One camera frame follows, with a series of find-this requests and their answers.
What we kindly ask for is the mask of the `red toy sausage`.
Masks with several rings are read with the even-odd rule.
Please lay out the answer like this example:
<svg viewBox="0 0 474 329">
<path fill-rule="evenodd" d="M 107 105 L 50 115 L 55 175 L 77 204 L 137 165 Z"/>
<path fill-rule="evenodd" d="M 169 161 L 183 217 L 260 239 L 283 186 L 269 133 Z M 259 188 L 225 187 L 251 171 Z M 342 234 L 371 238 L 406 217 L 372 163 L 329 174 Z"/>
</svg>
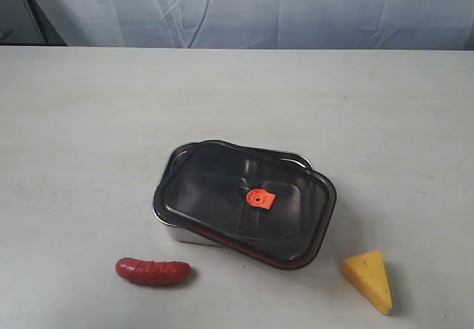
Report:
<svg viewBox="0 0 474 329">
<path fill-rule="evenodd" d="M 116 273 L 129 282 L 147 286 L 178 285 L 191 275 L 191 266 L 186 262 L 154 262 L 134 258 L 117 261 Z"/>
</svg>

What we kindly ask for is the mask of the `white wrinkled backdrop curtain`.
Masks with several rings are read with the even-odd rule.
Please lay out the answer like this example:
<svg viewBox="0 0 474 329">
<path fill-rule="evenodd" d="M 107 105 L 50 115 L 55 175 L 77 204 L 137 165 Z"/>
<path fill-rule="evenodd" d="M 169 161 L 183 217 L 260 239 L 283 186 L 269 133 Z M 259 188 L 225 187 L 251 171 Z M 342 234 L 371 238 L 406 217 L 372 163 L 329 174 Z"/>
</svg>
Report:
<svg viewBox="0 0 474 329">
<path fill-rule="evenodd" d="M 473 0 L 1 0 L 1 43 L 473 48 Z"/>
</svg>

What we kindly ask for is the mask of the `dark transparent lunch box lid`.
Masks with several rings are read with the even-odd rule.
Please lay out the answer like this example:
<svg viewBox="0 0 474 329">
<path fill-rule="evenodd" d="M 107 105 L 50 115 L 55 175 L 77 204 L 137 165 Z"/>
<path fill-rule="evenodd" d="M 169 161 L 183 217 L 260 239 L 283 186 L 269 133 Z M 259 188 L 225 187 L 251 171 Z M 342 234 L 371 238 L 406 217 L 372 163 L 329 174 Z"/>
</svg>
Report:
<svg viewBox="0 0 474 329">
<path fill-rule="evenodd" d="M 337 193 L 322 173 L 220 140 L 198 142 L 157 186 L 166 220 L 267 265 L 317 256 Z"/>
</svg>

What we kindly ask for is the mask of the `yellow toy cheese wedge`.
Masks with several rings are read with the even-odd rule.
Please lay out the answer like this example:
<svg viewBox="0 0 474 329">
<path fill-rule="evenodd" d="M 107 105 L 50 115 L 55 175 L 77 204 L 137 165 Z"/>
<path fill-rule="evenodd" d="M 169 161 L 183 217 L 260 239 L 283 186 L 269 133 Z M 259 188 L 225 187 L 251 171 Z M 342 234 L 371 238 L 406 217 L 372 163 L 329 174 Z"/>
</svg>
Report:
<svg viewBox="0 0 474 329">
<path fill-rule="evenodd" d="M 381 314 L 389 314 L 393 303 L 380 250 L 344 259 L 341 273 Z"/>
</svg>

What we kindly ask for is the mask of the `steel two-compartment lunch box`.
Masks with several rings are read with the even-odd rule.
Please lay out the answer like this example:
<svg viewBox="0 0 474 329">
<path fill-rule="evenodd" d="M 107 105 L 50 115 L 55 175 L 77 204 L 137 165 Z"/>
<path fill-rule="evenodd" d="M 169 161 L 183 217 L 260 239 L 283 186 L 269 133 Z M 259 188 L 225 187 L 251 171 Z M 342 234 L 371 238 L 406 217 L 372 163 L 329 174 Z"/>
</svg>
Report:
<svg viewBox="0 0 474 329">
<path fill-rule="evenodd" d="M 178 164 L 182 163 L 186 154 L 190 150 L 192 150 L 197 144 L 198 142 L 188 142 L 186 144 L 180 145 L 170 154 L 170 157 L 167 160 L 166 166 L 164 167 L 163 173 L 161 175 L 161 179 L 158 183 L 159 185 L 161 184 L 162 181 L 164 181 L 167 174 L 170 173 L 173 168 L 177 167 Z M 262 155 L 265 155 L 265 156 L 271 156 L 271 157 L 277 158 L 284 162 L 289 162 L 291 164 L 298 165 L 299 167 L 302 167 L 308 170 L 315 170 L 312 162 L 309 159 L 297 153 L 283 151 L 283 150 L 268 150 L 268 149 L 259 148 L 259 147 L 244 147 L 244 148 L 251 151 L 255 151 L 257 153 L 261 153 Z M 209 239 L 206 239 L 203 236 L 190 232 L 189 230 L 184 229 L 172 223 L 171 221 L 166 220 L 163 216 L 161 216 L 158 213 L 155 206 L 153 206 L 153 214 L 158 219 L 158 221 L 164 226 L 164 228 L 167 230 L 170 237 L 177 242 L 220 247 L 220 244 L 215 243 Z"/>
</svg>

